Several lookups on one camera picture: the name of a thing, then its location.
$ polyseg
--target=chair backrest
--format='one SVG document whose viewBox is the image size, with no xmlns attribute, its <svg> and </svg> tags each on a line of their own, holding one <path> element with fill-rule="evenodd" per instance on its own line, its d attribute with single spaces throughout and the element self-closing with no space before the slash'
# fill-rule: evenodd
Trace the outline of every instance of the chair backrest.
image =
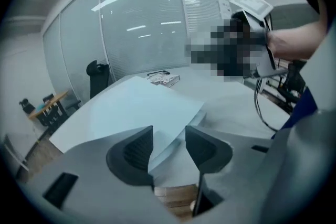
<svg viewBox="0 0 336 224">
<path fill-rule="evenodd" d="M 86 73 L 90 76 L 90 98 L 107 88 L 109 69 L 109 65 L 98 65 L 96 60 L 88 64 Z"/>
<path fill-rule="evenodd" d="M 305 65 L 305 63 L 306 62 L 298 60 L 289 63 L 287 78 L 282 85 L 282 88 L 286 89 L 288 92 L 295 90 L 298 93 L 303 94 L 306 83 L 300 75 L 300 70 Z"/>
<path fill-rule="evenodd" d="M 27 114 L 31 114 L 33 110 L 35 109 L 35 107 L 31 103 L 29 103 L 27 98 L 20 101 L 19 105 L 22 106 L 23 111 Z"/>
<path fill-rule="evenodd" d="M 43 100 L 43 103 L 45 103 L 45 102 L 48 101 L 48 100 L 51 100 L 53 97 L 54 97 L 53 94 L 50 94 L 50 95 L 44 97 L 44 98 L 42 99 L 42 100 Z"/>
</svg>

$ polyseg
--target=blue clothing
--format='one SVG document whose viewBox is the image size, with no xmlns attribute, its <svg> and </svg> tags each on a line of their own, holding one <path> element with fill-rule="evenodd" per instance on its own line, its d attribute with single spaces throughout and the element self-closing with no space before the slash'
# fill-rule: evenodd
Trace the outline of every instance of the blue clothing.
<svg viewBox="0 0 336 224">
<path fill-rule="evenodd" d="M 319 5 L 317 0 L 307 0 L 307 2 L 317 11 L 319 12 Z M 328 10 L 327 6 L 327 17 L 328 17 L 328 29 L 331 25 L 331 22 L 334 18 L 334 14 L 331 10 Z M 300 101 L 297 103 L 295 108 L 293 109 L 293 113 L 288 121 L 284 124 L 281 129 L 293 127 L 298 121 L 302 118 L 311 115 L 317 109 L 316 103 L 309 89 L 306 88 L 304 93 L 301 96 Z"/>
</svg>

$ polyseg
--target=gray surface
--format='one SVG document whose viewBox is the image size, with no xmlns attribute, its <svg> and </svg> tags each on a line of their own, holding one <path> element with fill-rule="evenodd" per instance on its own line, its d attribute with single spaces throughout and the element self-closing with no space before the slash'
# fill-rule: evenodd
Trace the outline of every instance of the gray surface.
<svg viewBox="0 0 336 224">
<path fill-rule="evenodd" d="M 194 223 L 258 223 L 264 199 L 283 161 L 288 134 L 288 129 L 278 132 L 267 155 L 261 153 L 266 156 L 260 162 L 253 150 L 234 150 L 234 157 L 221 172 L 204 175 L 208 188 L 224 201 L 195 218 Z"/>
<path fill-rule="evenodd" d="M 79 178 L 64 201 L 62 211 L 80 221 L 178 223 L 158 201 L 150 186 L 127 185 L 117 179 L 107 167 L 106 154 L 111 146 L 142 129 L 144 128 L 78 145 L 46 166 L 27 186 L 42 195 L 62 172 L 71 173 Z"/>
<path fill-rule="evenodd" d="M 335 112 L 318 111 L 295 127 L 279 131 L 273 142 L 195 127 L 229 143 L 234 157 L 219 173 L 204 175 L 207 188 L 224 200 L 192 223 L 274 223 L 302 209 L 332 167 L 335 118 Z M 142 129 L 78 145 L 35 176 L 28 186 L 41 195 L 60 173 L 73 173 L 79 179 L 63 205 L 67 217 L 99 223 L 178 223 L 150 187 L 126 185 L 107 168 L 108 149 Z M 270 143 L 267 154 L 249 148 Z"/>
</svg>

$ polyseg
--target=black office chair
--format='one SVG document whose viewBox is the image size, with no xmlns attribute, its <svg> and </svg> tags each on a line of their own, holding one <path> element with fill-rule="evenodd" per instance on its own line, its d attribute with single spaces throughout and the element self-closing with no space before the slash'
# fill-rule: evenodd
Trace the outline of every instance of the black office chair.
<svg viewBox="0 0 336 224">
<path fill-rule="evenodd" d="M 90 98 L 107 88 L 110 77 L 109 69 L 109 65 L 97 64 L 96 60 L 87 66 L 86 74 L 90 76 Z"/>
<path fill-rule="evenodd" d="M 305 90 L 306 83 L 300 75 L 300 70 L 305 64 L 305 61 L 294 60 L 288 65 L 287 78 L 282 85 L 282 77 L 280 77 L 277 90 L 286 99 L 286 108 L 289 112 L 293 111 L 291 103 L 296 104 Z M 291 91 L 297 91 L 299 96 L 293 95 Z"/>
<path fill-rule="evenodd" d="M 23 99 L 22 101 L 19 102 L 19 105 L 22 106 L 23 111 L 29 115 L 31 114 L 34 110 L 35 107 L 29 103 L 28 99 Z M 54 121 L 55 114 L 57 113 L 57 110 L 52 110 L 49 113 L 41 113 L 40 115 L 36 116 L 36 118 L 39 120 L 42 126 L 48 127 L 48 129 L 44 132 L 54 132 L 57 129 L 57 123 Z"/>
<path fill-rule="evenodd" d="M 50 95 L 44 97 L 42 99 L 43 103 L 46 104 L 47 101 L 50 101 L 53 97 L 54 97 L 54 94 L 52 94 L 52 93 Z M 58 110 L 59 110 L 58 106 L 53 104 L 49 107 L 48 111 L 46 111 L 45 114 L 48 113 L 48 115 L 53 115 L 53 119 L 56 121 L 56 120 L 60 119 L 60 114 L 58 113 Z"/>
</svg>

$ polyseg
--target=black cable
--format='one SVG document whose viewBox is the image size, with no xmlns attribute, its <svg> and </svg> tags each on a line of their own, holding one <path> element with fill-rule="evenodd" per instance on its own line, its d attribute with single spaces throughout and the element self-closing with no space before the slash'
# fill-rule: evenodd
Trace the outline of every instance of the black cable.
<svg viewBox="0 0 336 224">
<path fill-rule="evenodd" d="M 267 30 L 268 30 L 268 31 L 271 31 L 271 29 L 269 28 L 269 25 L 268 25 L 267 19 L 265 19 L 265 23 L 266 23 Z"/>
<path fill-rule="evenodd" d="M 255 92 L 254 92 L 254 105 L 256 107 L 257 114 L 258 114 L 259 118 L 261 119 L 261 121 L 264 123 L 264 125 L 266 125 L 267 127 L 269 127 L 271 130 L 277 132 L 278 130 L 275 129 L 275 128 L 273 128 L 273 127 L 271 127 L 270 125 L 268 125 L 268 123 L 262 117 L 260 106 L 259 106 L 259 102 L 258 102 L 258 92 L 260 90 L 261 84 L 262 84 L 262 80 L 258 79 L 257 80 L 257 84 L 256 84 L 256 88 L 255 88 Z"/>
</svg>

